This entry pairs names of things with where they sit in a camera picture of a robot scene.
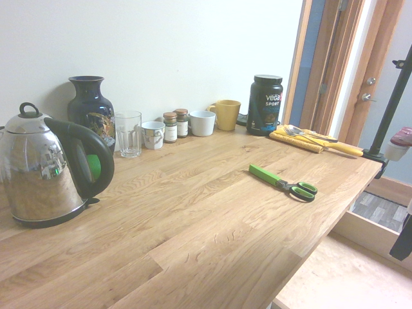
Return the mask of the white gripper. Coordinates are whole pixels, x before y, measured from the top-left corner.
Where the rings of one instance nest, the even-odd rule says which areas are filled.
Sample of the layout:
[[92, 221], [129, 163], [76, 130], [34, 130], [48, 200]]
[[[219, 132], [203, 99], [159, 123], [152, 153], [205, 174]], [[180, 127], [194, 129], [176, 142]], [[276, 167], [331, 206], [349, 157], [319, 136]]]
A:
[[412, 250], [412, 225], [411, 225], [411, 214], [412, 214], [412, 199], [407, 206], [407, 213], [404, 220], [403, 229], [397, 238], [395, 244], [390, 250], [389, 254], [399, 261], [406, 259]]

